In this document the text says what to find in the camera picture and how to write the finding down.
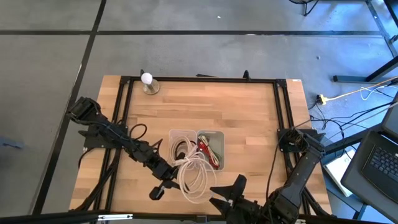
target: metal base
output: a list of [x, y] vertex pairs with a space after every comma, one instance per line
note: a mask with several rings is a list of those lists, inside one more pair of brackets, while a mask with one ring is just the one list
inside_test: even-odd
[[374, 80], [372, 82], [367, 82], [366, 81], [367, 77], [354, 77], [354, 76], [348, 76], [348, 75], [335, 75], [333, 77], [334, 82], [340, 82], [340, 83], [368, 83], [368, 84], [376, 84], [379, 82], [386, 81], [387, 78], [379, 78], [377, 80]]

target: clear plastic container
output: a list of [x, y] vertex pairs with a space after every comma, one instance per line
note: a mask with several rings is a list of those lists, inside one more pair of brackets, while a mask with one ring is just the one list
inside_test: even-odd
[[[190, 141], [196, 142], [197, 141], [197, 132], [194, 130], [183, 130], [183, 129], [171, 129], [169, 131], [169, 149], [172, 147], [172, 142], [175, 141], [176, 138], [180, 136], [187, 137]], [[170, 155], [167, 158], [167, 162], [170, 163], [172, 160]]]
[[220, 166], [215, 171], [222, 171], [224, 169], [224, 161], [225, 161], [225, 153], [224, 153], [224, 145], [225, 138], [224, 133], [222, 131], [212, 131], [212, 130], [199, 130], [197, 132], [197, 136], [204, 135], [209, 140], [209, 146], [213, 150], [213, 152], [217, 153], [221, 156]]

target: white cable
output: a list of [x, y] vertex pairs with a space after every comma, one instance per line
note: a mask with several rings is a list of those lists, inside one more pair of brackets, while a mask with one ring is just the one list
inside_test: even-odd
[[[175, 160], [175, 157], [181, 152], [185, 153], [185, 158]], [[217, 185], [217, 177], [212, 166], [205, 160], [205, 155], [201, 152], [197, 152], [197, 146], [193, 145], [185, 136], [180, 136], [173, 140], [169, 153], [172, 165], [179, 166], [177, 181], [180, 185], [182, 195], [191, 203], [208, 202], [213, 195], [209, 194], [208, 197], [203, 197], [205, 191], [209, 189], [207, 186], [208, 175], [206, 168], [209, 167], [214, 175], [214, 186]], [[186, 183], [185, 172], [193, 169], [198, 171], [197, 176], [190, 183]]]
[[[386, 86], [379, 86], [379, 87], [375, 88], [374, 90], [370, 90], [370, 89], [368, 89], [368, 88], [361, 87], [361, 91], [359, 91], [359, 93], [361, 94], [362, 100], [367, 100], [367, 99], [371, 96], [372, 93], [374, 93], [376, 90], [378, 90], [378, 89], [380, 89], [380, 88], [384, 88], [384, 87], [386, 87]], [[370, 93], [368, 94], [367, 97], [365, 97], [365, 98], [363, 97], [363, 95], [362, 95], [362, 90], [370, 91]]]
[[372, 118], [372, 117], [378, 115], [379, 113], [388, 110], [389, 108], [395, 107], [397, 104], [398, 104], [398, 102], [395, 102], [394, 104], [392, 104], [392, 105], [389, 106], [388, 108], [386, 108], [386, 109], [384, 109], [384, 110], [382, 110], [382, 111], [379, 111], [379, 112], [375, 113], [374, 115], [372, 115], [372, 116], [370, 116], [370, 117], [364, 118], [364, 119], [362, 119], [361, 121], [358, 121], [357, 123], [352, 124], [351, 126], [348, 126], [347, 128], [345, 128], [345, 129], [343, 129], [343, 130], [337, 132], [336, 134], [332, 135], [331, 137], [328, 137], [328, 139], [331, 139], [331, 138], [335, 137], [335, 136], [338, 135], [339, 133], [342, 133], [343, 131], [347, 130], [348, 128], [354, 126], [355, 124], [359, 124], [360, 122], [366, 121], [367, 119]]

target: wooden tabletop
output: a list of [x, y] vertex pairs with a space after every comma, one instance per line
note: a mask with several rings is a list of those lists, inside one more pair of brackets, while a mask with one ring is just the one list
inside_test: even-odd
[[[120, 76], [105, 76], [99, 91], [98, 103], [102, 112], [110, 118], [113, 113]], [[309, 118], [303, 86], [300, 80], [287, 80], [294, 123]], [[279, 128], [275, 98], [271, 84], [262, 83], [207, 83], [207, 82], [160, 82], [158, 94], [149, 96], [142, 90], [141, 82], [134, 82], [132, 101], [127, 125], [144, 123], [148, 132], [143, 140], [155, 143], [163, 139], [160, 155], [169, 154], [171, 129], [219, 130], [225, 136], [225, 167], [217, 173], [217, 184], [231, 185], [238, 174], [248, 179], [245, 198], [266, 201], [266, 184], [277, 144]], [[280, 90], [282, 105], [284, 99]], [[287, 118], [284, 110], [284, 121]], [[307, 123], [300, 128], [311, 128]], [[134, 130], [133, 136], [140, 135]], [[70, 208], [79, 206], [93, 190], [100, 175], [104, 149], [94, 149], [81, 162]], [[286, 181], [282, 153], [277, 153], [270, 192], [283, 186]], [[174, 213], [219, 215], [210, 204], [192, 204], [177, 189], [167, 189], [159, 201], [152, 201], [149, 192], [160, 181], [151, 171], [134, 162], [123, 151], [114, 188], [112, 212]], [[317, 202], [331, 213], [329, 199], [320, 165], [317, 165], [307, 188]], [[104, 193], [101, 208], [104, 208]]]

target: gray floor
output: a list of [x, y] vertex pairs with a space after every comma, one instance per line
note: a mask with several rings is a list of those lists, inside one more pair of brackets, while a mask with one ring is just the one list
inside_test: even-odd
[[[94, 23], [100, 1], [0, 1], [0, 29], [84, 29]], [[390, 35], [398, 33], [381, 0], [373, 1]], [[320, 1], [308, 17], [288, 0], [108, 1], [101, 30], [377, 30], [363, 2]], [[26, 147], [0, 148], [0, 217], [29, 213], [50, 148], [87, 43], [87, 36], [0, 35], [0, 136]], [[331, 82], [333, 75], [367, 75], [392, 58], [384, 39], [374, 36], [97, 36], [79, 95], [95, 98], [103, 75], [300, 78], [307, 102], [361, 85]], [[390, 76], [397, 75], [394, 70]], [[384, 90], [390, 95], [395, 89]], [[326, 118], [365, 110], [391, 99], [358, 94], [321, 107]], [[316, 109], [311, 114], [320, 117]], [[382, 115], [365, 122], [371, 126]], [[314, 123], [320, 129], [321, 124]], [[83, 139], [70, 125], [44, 212], [68, 209]], [[325, 132], [338, 128], [329, 124]], [[350, 128], [346, 135], [360, 131]], [[333, 213], [351, 212], [330, 195]], [[375, 221], [381, 220], [377, 215]]]

